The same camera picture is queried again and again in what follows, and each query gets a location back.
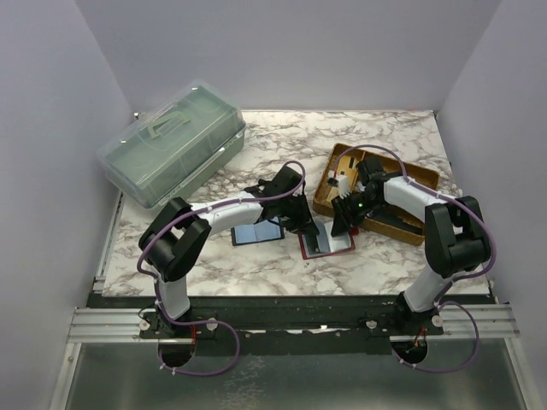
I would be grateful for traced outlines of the black leather card holder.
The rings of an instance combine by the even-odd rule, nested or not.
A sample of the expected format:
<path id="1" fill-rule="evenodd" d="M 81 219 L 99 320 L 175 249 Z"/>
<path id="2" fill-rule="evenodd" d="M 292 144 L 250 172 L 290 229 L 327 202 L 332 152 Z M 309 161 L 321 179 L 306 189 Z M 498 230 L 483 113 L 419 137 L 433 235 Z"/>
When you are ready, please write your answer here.
<path id="1" fill-rule="evenodd" d="M 264 220 L 250 225 L 238 225 L 231 229 L 232 245 L 244 246 L 285 238 L 284 228 L 278 219 Z"/>

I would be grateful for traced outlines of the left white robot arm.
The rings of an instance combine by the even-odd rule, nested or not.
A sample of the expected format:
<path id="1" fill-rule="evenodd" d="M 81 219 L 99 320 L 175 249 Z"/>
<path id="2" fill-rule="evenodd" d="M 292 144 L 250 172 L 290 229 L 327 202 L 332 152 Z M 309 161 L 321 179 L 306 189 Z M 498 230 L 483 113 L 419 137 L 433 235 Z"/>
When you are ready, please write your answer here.
<path id="1" fill-rule="evenodd" d="M 297 235 L 319 233 L 304 193 L 305 178 L 304 166 L 288 161 L 273 179 L 259 179 L 236 196 L 194 205 L 176 197 L 155 217 L 138 241 L 137 270 L 154 280 L 160 327 L 169 336 L 181 337 L 189 329 L 186 275 L 210 237 L 270 220 Z"/>

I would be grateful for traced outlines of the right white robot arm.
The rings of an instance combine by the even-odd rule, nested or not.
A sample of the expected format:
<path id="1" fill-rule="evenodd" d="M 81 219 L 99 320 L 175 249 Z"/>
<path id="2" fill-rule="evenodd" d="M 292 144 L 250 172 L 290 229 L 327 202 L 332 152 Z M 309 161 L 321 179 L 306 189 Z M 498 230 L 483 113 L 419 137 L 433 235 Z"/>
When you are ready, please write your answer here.
<path id="1" fill-rule="evenodd" d="M 400 208 L 423 223 L 426 267 L 398 297 L 400 308 L 392 316 L 399 332 L 413 334 L 424 325 L 423 313 L 433 310 L 453 283 L 479 276 L 480 265 L 494 262 L 494 241 L 474 197 L 447 196 L 427 188 L 404 167 L 388 173 L 374 156 L 360 161 L 356 169 L 363 185 L 360 191 L 353 191 L 342 173 L 329 173 L 328 184 L 338 190 L 332 199 L 332 236 L 358 227 L 384 206 Z"/>

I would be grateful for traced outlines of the red leather card holder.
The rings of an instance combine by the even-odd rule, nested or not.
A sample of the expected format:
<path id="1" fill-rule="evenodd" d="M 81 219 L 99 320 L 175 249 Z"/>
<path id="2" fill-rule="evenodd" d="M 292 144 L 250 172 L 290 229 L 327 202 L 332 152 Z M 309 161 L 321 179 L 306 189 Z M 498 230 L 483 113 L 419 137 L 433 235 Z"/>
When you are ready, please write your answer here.
<path id="1" fill-rule="evenodd" d="M 304 260 L 339 255 L 356 249 L 354 238 L 348 232 L 337 237 L 331 235 L 332 220 L 327 222 L 317 221 L 315 224 L 319 230 L 317 236 L 298 236 Z"/>

